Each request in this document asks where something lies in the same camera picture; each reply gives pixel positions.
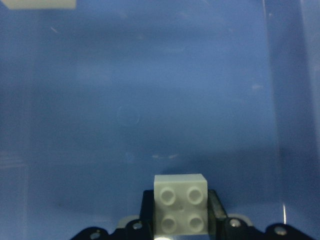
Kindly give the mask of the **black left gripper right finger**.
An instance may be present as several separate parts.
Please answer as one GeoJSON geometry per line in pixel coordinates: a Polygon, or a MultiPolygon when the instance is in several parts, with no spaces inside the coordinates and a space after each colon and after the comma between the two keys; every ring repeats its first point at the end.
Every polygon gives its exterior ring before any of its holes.
{"type": "Polygon", "coordinates": [[[207,227],[210,237],[225,236],[225,221],[228,214],[215,190],[207,191],[207,227]]]}

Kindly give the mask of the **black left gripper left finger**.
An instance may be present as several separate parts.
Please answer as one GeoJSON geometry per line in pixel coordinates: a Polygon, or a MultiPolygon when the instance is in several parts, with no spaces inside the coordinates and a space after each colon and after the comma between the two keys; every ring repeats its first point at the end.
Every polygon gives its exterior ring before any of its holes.
{"type": "Polygon", "coordinates": [[[142,202],[139,213],[139,221],[142,224],[142,232],[144,240],[154,239],[154,210],[155,200],[154,191],[145,190],[142,195],[142,202]]]}

